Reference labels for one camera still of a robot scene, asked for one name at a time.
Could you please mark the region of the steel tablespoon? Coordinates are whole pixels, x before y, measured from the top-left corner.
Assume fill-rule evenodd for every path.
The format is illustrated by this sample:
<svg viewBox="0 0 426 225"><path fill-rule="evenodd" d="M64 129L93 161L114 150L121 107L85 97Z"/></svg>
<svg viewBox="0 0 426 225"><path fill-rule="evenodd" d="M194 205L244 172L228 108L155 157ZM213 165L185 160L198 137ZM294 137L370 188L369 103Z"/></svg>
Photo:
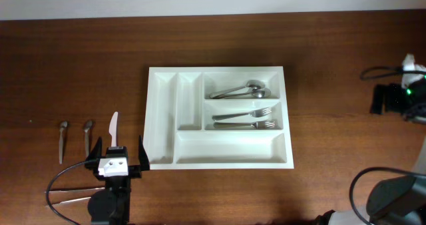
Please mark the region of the steel tablespoon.
<svg viewBox="0 0 426 225"><path fill-rule="evenodd" d="M235 88L231 88L231 89L226 89L223 91L218 91L218 92L213 92L209 94L209 98L210 99L215 99L221 95L225 95L234 91L238 91L241 89L245 89L245 88L249 88L249 89L262 89L265 87L265 84L262 81L259 80L249 80L247 81L247 83L245 85L239 86L239 87L235 87Z"/></svg>
<svg viewBox="0 0 426 225"><path fill-rule="evenodd" d="M246 95L250 95L251 97L254 97L257 99L262 99L262 98L269 97L271 95L271 90L268 88L254 89L247 93L240 93L240 94L233 94L233 95L220 95L220 96L214 97L214 99L229 99L232 97L242 97Z"/></svg>

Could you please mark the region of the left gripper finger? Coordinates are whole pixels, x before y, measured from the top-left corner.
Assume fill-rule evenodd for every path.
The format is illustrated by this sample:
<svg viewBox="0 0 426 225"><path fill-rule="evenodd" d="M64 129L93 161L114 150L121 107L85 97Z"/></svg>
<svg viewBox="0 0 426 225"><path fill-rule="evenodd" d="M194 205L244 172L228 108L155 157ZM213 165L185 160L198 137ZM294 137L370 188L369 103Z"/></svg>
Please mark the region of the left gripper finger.
<svg viewBox="0 0 426 225"><path fill-rule="evenodd" d="M86 160L99 159L102 156L102 145L103 145L103 140L101 137L99 137L97 139L95 146L89 152L89 155L86 157Z"/></svg>
<svg viewBox="0 0 426 225"><path fill-rule="evenodd" d="M149 161L148 155L147 155L147 153L144 149L143 139L142 139L141 135L138 137L138 160L139 160L141 171L150 170L150 161Z"/></svg>

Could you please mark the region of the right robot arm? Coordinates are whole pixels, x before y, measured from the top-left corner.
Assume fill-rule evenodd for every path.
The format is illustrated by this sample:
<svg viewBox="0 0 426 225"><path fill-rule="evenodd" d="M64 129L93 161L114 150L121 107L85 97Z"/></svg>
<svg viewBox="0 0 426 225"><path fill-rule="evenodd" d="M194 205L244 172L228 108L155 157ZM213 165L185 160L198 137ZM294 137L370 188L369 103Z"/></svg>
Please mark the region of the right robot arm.
<svg viewBox="0 0 426 225"><path fill-rule="evenodd" d="M414 62L400 67L372 67L360 74L363 81L401 76L399 84L376 85L371 114L399 113L405 121L425 124L425 66ZM398 177L378 182L362 214L354 201L358 180L370 172L390 172ZM311 224L424 224L425 171L409 172L389 167L370 167L360 171L349 187L351 210L330 210L317 216Z"/></svg>

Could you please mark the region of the steel fork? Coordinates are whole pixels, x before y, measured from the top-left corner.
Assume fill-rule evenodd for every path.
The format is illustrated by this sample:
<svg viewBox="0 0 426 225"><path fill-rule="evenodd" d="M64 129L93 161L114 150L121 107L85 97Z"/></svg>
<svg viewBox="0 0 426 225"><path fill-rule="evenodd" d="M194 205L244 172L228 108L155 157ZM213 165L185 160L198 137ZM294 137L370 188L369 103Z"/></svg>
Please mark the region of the steel fork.
<svg viewBox="0 0 426 225"><path fill-rule="evenodd" d="M213 115L212 120L214 120L214 121L226 120L226 119L229 119L229 118L235 118L235 117L239 117L239 116L251 116L251 117L254 117L254 118L260 118L260 117L269 115L270 113L272 113L272 107L266 107L266 108L257 109L257 110L254 110L254 111L249 111L249 112Z"/></svg>
<svg viewBox="0 0 426 225"><path fill-rule="evenodd" d="M250 127L254 129L272 129L278 125L277 120L261 120L256 122L214 122L214 128L237 128L237 127Z"/></svg>

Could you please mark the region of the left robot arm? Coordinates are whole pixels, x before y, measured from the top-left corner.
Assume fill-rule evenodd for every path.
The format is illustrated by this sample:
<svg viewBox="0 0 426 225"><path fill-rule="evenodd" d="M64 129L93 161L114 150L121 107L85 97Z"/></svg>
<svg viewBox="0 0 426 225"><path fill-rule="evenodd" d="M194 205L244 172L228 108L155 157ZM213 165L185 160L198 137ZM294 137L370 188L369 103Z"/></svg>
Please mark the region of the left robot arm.
<svg viewBox="0 0 426 225"><path fill-rule="evenodd" d="M131 180L141 178L143 171L150 170L150 162L141 136L138 138L137 165L128 164L125 146L109 147L102 155L102 145L102 138L98 138L85 160L85 168L105 183L105 187L89 199L87 209L91 224L125 225L130 221Z"/></svg>

